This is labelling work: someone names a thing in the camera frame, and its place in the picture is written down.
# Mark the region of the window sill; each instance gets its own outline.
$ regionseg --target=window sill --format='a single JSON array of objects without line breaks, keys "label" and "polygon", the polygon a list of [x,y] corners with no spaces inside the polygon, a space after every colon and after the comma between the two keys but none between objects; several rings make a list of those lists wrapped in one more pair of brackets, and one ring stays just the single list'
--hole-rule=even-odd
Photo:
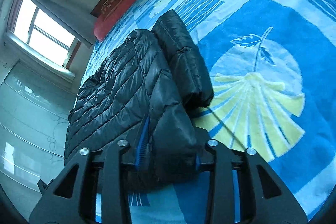
[{"label": "window sill", "polygon": [[56,75],[60,76],[64,80],[66,80],[69,83],[72,83],[75,74],[66,68],[55,64],[54,62],[50,61],[49,59],[45,58],[43,55],[41,55],[39,52],[34,50],[32,47],[30,47],[28,44],[21,41],[16,35],[14,35],[13,32],[7,31],[5,33],[5,37],[7,38],[7,41],[14,45],[16,48],[18,48],[20,51],[22,51],[24,54],[28,55],[30,58],[32,58],[34,61],[42,65],[44,68],[48,69],[49,71],[55,73]]}]

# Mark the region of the jacket sleeve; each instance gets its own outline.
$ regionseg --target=jacket sleeve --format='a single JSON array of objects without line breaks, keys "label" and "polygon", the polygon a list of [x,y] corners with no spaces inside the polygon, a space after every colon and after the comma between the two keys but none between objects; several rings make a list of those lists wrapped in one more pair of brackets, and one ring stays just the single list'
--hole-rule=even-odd
[{"label": "jacket sleeve", "polygon": [[164,51],[184,108],[207,107],[214,96],[209,73],[178,14],[174,10],[163,14],[152,32]]}]

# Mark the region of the yellow leaf print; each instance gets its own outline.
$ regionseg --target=yellow leaf print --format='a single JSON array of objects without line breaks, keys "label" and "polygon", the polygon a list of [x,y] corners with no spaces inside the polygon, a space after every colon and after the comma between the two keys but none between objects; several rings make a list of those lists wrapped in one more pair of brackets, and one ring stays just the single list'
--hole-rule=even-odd
[{"label": "yellow leaf print", "polygon": [[266,160],[274,160],[290,150],[305,131],[290,116],[301,115],[305,95],[287,95],[285,84],[265,80],[258,72],[245,76],[217,74],[214,81],[222,83],[213,89],[210,113],[201,108],[200,117],[193,119],[197,127],[208,132],[221,125],[213,137],[234,150],[251,146]]},{"label": "yellow leaf print", "polygon": [[160,13],[163,11],[163,9],[165,9],[165,7],[169,4],[169,2],[171,2],[172,0],[159,0],[154,4],[154,8],[151,11],[151,13],[149,14],[149,17],[152,18],[153,16],[155,16],[156,14]]}]

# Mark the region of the blue bedspread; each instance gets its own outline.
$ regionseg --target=blue bedspread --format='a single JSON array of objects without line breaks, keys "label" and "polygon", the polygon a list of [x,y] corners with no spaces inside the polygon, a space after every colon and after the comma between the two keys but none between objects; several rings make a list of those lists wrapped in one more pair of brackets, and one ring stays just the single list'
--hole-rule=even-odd
[{"label": "blue bedspread", "polygon": [[[137,0],[95,44],[83,82],[132,30],[151,29],[170,9],[215,90],[194,123],[230,148],[254,147],[311,218],[336,183],[336,0]],[[208,183],[204,173],[130,195],[133,223],[204,223]]]}]

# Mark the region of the black metal bracket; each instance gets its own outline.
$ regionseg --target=black metal bracket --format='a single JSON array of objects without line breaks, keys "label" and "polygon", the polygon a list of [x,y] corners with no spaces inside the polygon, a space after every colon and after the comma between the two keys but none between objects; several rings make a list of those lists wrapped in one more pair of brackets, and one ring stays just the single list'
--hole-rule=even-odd
[{"label": "black metal bracket", "polygon": [[[198,128],[198,132],[208,134]],[[31,213],[30,224],[95,223],[95,196],[98,173],[102,179],[102,223],[130,224],[127,172],[136,172],[137,133],[112,143],[106,150],[92,152],[82,148],[58,177],[39,187],[42,198]],[[306,224],[307,217],[283,181],[253,149],[244,152],[228,149],[216,140],[203,145],[199,171],[210,171],[206,224],[234,223],[232,170],[238,173],[241,223]]]}]

